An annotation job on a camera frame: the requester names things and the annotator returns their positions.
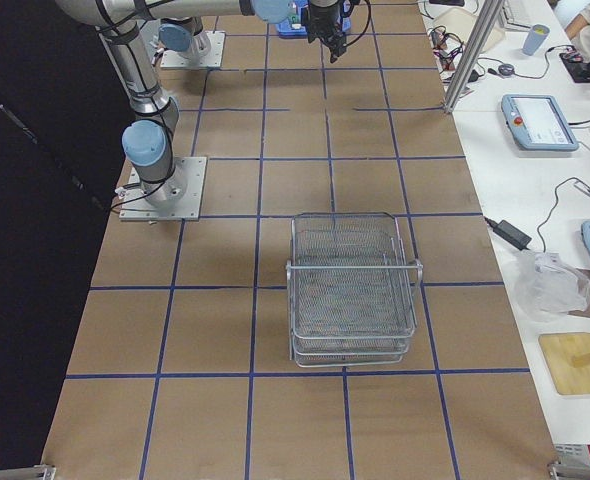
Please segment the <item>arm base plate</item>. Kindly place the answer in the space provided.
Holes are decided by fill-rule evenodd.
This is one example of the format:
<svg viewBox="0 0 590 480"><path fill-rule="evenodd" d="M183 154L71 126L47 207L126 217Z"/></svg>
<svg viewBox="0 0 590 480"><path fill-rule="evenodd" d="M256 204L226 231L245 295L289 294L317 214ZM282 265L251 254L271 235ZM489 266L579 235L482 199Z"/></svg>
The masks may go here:
<svg viewBox="0 0 590 480"><path fill-rule="evenodd" d="M206 157L175 157L173 175L157 189L156 185L144 184L134 167L130 170L128 183L135 187L127 189L119 206L122 221L198 221L206 178Z"/></svg>
<svg viewBox="0 0 590 480"><path fill-rule="evenodd" d="M166 70L219 69L225 38L223 31L202 31L197 35L171 30L160 32L165 47L160 66Z"/></svg>

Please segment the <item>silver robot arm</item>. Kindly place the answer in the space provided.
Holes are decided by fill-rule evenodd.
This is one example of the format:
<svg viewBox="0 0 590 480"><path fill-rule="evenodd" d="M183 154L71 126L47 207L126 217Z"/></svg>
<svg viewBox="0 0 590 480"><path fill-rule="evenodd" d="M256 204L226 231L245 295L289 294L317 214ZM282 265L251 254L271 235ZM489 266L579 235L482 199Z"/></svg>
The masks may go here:
<svg viewBox="0 0 590 480"><path fill-rule="evenodd" d="M211 50L211 42L204 32L200 17L163 18L160 21L158 38L167 50L174 51L191 62L197 62Z"/></svg>
<svg viewBox="0 0 590 480"><path fill-rule="evenodd" d="M167 49L199 58L210 48L201 23L204 16L256 16L278 24L294 11L289 1L61 1L58 6L93 27L107 46L136 118L122 135L124 153L142 191L132 203L156 210L167 210L185 197L188 177L172 149L179 106L160 86L139 21L159 21L172 31L161 37Z"/></svg>

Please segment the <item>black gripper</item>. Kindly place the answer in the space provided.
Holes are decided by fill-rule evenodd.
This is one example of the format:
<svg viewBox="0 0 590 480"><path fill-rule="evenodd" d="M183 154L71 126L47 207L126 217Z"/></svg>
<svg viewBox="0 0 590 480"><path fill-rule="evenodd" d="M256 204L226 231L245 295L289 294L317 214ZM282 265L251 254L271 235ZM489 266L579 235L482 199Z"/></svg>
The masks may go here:
<svg viewBox="0 0 590 480"><path fill-rule="evenodd" d="M343 1L310 0L307 5L307 40L319 40L330 53L330 62L335 63L347 50L343 31Z"/></svg>

